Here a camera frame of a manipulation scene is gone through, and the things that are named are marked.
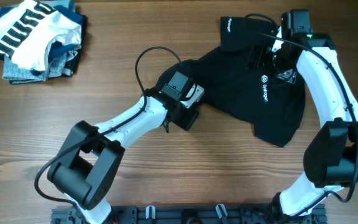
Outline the black t-shirt with logo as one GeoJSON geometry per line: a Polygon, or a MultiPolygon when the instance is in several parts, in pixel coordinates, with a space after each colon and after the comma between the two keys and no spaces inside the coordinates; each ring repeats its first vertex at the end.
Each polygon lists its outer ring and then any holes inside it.
{"type": "Polygon", "coordinates": [[[278,147],[287,145],[300,127],[305,109],[305,81],[296,75],[284,83],[249,64],[255,46],[271,47],[277,28],[272,22],[222,16],[221,45],[197,60],[184,60],[164,71],[157,88],[176,71],[204,88],[201,102],[254,125],[256,137],[278,147]]]}

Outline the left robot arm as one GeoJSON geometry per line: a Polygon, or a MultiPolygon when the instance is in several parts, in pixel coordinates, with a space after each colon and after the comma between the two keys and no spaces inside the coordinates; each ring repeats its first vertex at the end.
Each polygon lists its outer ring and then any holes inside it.
{"type": "Polygon", "coordinates": [[[75,124],[47,172],[47,179],[73,205],[70,221],[107,222],[112,207],[106,194],[125,150],[147,132],[170,122],[189,130],[198,116],[195,105],[203,94],[200,86],[185,92],[152,88],[134,106],[109,121],[94,126],[86,121],[75,124]]]}

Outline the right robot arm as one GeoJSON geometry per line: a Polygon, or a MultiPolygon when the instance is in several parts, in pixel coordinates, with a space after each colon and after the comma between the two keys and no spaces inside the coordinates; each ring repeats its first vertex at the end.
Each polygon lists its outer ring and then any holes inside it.
{"type": "Polygon", "coordinates": [[[328,197],[351,200],[358,183],[358,102],[341,72],[328,34],[276,37],[272,48],[255,46],[251,67],[301,76],[318,112],[320,130],[303,156],[303,173],[274,196],[268,215],[275,221],[309,215],[328,197]]]}

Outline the light grey-blue folded garment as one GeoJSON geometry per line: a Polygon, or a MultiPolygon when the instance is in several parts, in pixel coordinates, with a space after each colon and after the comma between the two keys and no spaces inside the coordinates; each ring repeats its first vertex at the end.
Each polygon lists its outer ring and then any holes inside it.
{"type": "Polygon", "coordinates": [[[24,57],[34,59],[36,65],[44,65],[45,70],[37,71],[20,68],[9,57],[4,58],[3,79],[12,84],[42,82],[58,77],[70,77],[75,72],[78,65],[81,45],[69,43],[65,36],[66,31],[59,34],[59,29],[55,27],[57,22],[71,20],[72,23],[81,25],[84,29],[85,18],[75,12],[75,3],[69,1],[44,1],[43,4],[52,7],[57,11],[56,18],[44,22],[35,28],[30,39],[24,42],[24,47],[30,50],[24,57]]]}

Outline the dark blue folded garment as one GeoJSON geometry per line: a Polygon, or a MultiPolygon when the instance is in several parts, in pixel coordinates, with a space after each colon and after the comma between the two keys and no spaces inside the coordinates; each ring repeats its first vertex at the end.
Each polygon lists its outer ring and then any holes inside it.
{"type": "MultiPolygon", "coordinates": [[[[79,14],[76,12],[75,3],[73,1],[45,1],[45,4],[53,7],[58,12],[62,13],[67,18],[71,19],[73,22],[80,24],[79,14]]],[[[63,55],[69,50],[73,50],[74,46],[79,46],[75,44],[63,45],[61,42],[56,41],[51,44],[50,53],[48,55],[48,65],[57,56],[63,55]]],[[[0,54],[0,60],[4,61],[5,57],[0,54]]]]}

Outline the white shirt with black letters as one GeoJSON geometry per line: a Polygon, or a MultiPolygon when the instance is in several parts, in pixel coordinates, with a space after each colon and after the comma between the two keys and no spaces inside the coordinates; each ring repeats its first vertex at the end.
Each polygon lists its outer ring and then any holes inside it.
{"type": "Polygon", "coordinates": [[[54,42],[81,44],[81,25],[48,4],[26,0],[0,17],[0,54],[19,68],[46,70],[54,42]]]}

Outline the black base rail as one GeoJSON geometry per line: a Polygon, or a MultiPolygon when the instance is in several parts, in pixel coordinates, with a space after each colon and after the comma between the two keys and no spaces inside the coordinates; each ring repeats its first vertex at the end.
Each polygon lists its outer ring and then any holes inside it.
{"type": "MultiPolygon", "coordinates": [[[[269,223],[267,204],[245,204],[239,206],[214,207],[112,207],[111,213],[102,223],[170,224],[170,223],[269,223]]],[[[53,209],[50,223],[90,223],[75,208],[53,209]]],[[[309,215],[288,219],[285,223],[327,224],[324,205],[317,205],[309,215]]]]}

